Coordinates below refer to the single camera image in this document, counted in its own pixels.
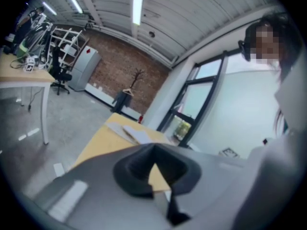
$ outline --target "ceiling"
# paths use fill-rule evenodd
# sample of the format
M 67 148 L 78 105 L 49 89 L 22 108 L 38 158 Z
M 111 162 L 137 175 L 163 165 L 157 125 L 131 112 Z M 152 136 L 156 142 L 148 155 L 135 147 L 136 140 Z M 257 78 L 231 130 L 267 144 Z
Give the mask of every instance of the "ceiling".
M 29 5 L 39 7 L 43 1 L 57 12 L 54 16 L 45 10 L 54 23 L 84 26 L 88 21 L 88 16 L 77 14 L 70 0 L 31 0 Z M 151 48 L 147 53 L 155 58 L 161 56 L 165 65 L 237 17 L 276 3 L 276 0 L 143 0 L 141 25 L 135 28 L 131 22 L 132 0 L 77 1 L 84 13 L 92 16 L 96 28 Z

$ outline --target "office chair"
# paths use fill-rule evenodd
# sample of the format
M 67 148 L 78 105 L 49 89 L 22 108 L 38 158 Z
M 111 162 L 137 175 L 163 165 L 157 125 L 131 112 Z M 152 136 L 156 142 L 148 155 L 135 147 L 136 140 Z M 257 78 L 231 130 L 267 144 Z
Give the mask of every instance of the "office chair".
M 55 46 L 52 51 L 52 69 L 50 70 L 50 74 L 55 78 L 55 80 L 58 81 L 51 84 L 51 87 L 56 86 L 58 88 L 59 95 L 59 89 L 64 89 L 69 94 L 69 90 L 66 89 L 64 84 L 61 84 L 62 81 L 70 81 L 72 79 L 72 75 L 67 74 L 66 71 L 68 71 L 71 67 L 60 67 L 59 66 L 59 50 L 60 48 L 58 46 Z

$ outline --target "red brick wall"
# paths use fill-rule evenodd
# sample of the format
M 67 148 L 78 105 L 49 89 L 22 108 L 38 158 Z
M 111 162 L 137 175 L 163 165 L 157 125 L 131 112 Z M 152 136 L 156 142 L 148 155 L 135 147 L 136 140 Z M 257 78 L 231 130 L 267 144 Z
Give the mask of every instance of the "red brick wall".
M 97 88 L 101 86 L 104 93 L 115 98 L 119 91 L 132 84 L 136 68 L 145 71 L 133 86 L 134 97 L 130 104 L 130 108 L 145 114 L 169 70 L 138 48 L 117 38 L 93 30 L 87 30 L 84 35 L 90 39 L 88 46 L 95 48 L 102 57 L 89 83 L 96 83 Z

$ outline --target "concrete floor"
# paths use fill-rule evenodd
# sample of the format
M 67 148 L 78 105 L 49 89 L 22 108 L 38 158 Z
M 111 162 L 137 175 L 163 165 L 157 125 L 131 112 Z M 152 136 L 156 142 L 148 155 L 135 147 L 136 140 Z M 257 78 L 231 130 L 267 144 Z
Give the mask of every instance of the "concrete floor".
M 71 90 L 56 95 L 50 88 L 47 128 L 49 144 L 44 145 L 40 125 L 41 92 L 28 112 L 30 89 L 25 105 L 16 102 L 20 88 L 0 89 L 0 165 L 13 189 L 33 198 L 56 178 L 54 164 L 67 172 L 95 132 L 111 116 L 109 108 L 85 92 Z M 40 88 L 33 88 L 36 93 Z M 28 136 L 32 130 L 39 131 Z

